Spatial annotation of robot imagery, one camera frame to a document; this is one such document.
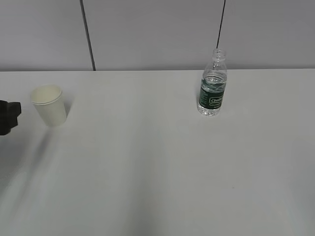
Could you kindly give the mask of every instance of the tabletop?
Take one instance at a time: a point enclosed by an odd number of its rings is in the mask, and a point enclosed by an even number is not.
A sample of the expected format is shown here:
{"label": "tabletop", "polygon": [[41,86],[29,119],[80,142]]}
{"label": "tabletop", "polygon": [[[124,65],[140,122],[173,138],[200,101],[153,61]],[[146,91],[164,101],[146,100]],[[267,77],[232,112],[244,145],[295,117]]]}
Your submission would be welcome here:
{"label": "tabletop", "polygon": [[[202,71],[0,72],[21,102],[0,137],[2,236],[313,236],[315,69],[228,70],[216,117]],[[67,121],[30,102],[63,89]]]}

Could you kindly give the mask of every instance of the white paper cup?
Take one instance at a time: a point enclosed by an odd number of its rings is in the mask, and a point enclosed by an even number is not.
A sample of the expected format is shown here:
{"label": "white paper cup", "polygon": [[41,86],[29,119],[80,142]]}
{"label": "white paper cup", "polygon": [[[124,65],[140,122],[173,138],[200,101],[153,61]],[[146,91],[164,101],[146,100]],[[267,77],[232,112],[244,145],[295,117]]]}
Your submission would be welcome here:
{"label": "white paper cup", "polygon": [[31,102],[47,126],[58,126],[66,120],[62,94],[57,85],[43,85],[31,92]]}

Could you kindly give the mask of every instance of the water bottle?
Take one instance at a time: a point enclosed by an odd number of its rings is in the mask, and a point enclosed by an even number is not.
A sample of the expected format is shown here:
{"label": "water bottle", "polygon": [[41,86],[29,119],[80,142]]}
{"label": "water bottle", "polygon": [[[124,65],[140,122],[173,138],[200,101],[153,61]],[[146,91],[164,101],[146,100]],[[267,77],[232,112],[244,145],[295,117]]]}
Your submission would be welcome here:
{"label": "water bottle", "polygon": [[206,66],[201,80],[198,111],[208,117],[219,113],[227,79],[225,51],[214,49],[211,62]]}

